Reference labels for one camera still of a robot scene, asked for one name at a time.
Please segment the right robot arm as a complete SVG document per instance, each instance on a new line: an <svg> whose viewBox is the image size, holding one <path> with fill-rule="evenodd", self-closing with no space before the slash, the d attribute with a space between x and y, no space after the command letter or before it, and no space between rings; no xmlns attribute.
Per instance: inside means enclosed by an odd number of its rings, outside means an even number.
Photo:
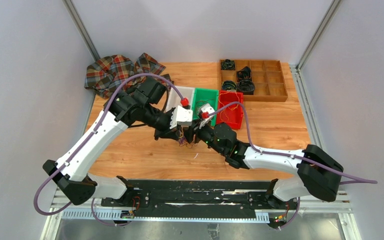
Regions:
<svg viewBox="0 0 384 240"><path fill-rule="evenodd" d="M196 124L185 127L183 133L188 142L204 142L235 169L269 169L293 174L291 178L270 182L265 200L271 208L277 209L286 201L309 195L325 202L337 198L344 169L317 145L309 144L298 150L252 146L238 140L237 133L226 123L215 127Z"/></svg>

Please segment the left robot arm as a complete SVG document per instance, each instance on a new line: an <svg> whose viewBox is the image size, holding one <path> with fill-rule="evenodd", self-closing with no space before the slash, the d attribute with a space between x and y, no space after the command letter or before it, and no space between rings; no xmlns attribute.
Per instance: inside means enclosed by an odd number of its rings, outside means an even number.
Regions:
<svg viewBox="0 0 384 240"><path fill-rule="evenodd" d="M96 176L91 166L109 144L134 122L143 122L160 133L171 129L172 114L157 104L167 87L148 76L138 86L114 93L95 123L78 142L58 160L47 160L42 168L68 198L78 206L92 198L111 198L120 206L133 201L132 186L124 178Z"/></svg>

